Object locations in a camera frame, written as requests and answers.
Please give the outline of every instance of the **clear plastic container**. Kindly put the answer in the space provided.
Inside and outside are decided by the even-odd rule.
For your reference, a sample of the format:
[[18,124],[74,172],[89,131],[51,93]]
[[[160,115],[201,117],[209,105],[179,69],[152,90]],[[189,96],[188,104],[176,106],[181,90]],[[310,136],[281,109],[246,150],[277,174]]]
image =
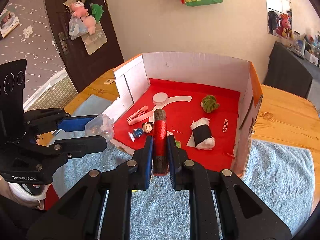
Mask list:
[[110,119],[106,114],[100,114],[85,125],[85,136],[101,135],[108,142],[115,136],[113,124],[113,118]]

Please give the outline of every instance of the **desk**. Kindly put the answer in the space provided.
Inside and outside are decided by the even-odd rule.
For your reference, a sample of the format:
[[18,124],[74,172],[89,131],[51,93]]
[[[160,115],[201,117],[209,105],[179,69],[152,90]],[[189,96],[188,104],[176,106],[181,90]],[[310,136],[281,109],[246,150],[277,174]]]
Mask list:
[[[105,85],[113,78],[111,70],[104,73],[66,107],[72,114],[90,95],[110,101],[119,96],[116,84]],[[316,188],[314,208],[320,200],[320,120],[315,107],[308,100],[288,92],[262,85],[262,105],[254,126],[254,139],[307,148],[311,151],[315,166]],[[47,145],[52,139],[49,133],[41,135],[40,144]]]
[[263,84],[307,98],[320,113],[320,69],[294,55],[280,42],[276,41],[272,49]]

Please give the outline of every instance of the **transparent plastic bag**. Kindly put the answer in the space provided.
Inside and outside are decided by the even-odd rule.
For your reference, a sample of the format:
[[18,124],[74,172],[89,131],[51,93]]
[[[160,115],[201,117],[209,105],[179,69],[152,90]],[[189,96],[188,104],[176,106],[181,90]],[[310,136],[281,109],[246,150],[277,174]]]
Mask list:
[[113,124],[113,118],[110,119],[106,114],[100,114],[85,125],[85,136],[101,135],[108,142],[115,136]]
[[75,18],[73,15],[69,21],[69,35],[73,41],[75,38],[88,33],[88,28],[84,25],[81,19]]

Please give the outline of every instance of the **beige wall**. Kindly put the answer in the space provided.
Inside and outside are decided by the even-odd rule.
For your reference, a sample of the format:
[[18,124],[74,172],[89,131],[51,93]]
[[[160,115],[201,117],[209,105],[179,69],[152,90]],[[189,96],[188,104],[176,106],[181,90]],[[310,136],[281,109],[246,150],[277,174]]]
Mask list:
[[[320,30],[308,0],[291,0],[293,28]],[[208,52],[253,62],[262,82],[278,39],[267,34],[266,0],[188,7],[180,0],[107,0],[124,60],[142,52]]]

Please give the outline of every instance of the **figurine in blue dress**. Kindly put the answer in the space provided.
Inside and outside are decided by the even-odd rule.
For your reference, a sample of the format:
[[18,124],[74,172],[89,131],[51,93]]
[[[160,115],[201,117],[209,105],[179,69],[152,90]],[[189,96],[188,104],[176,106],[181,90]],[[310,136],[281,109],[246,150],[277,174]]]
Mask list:
[[140,136],[145,133],[150,133],[153,129],[153,122],[144,122],[142,124],[142,129],[133,129],[132,133],[128,132],[130,139],[134,142],[135,138],[140,138]]

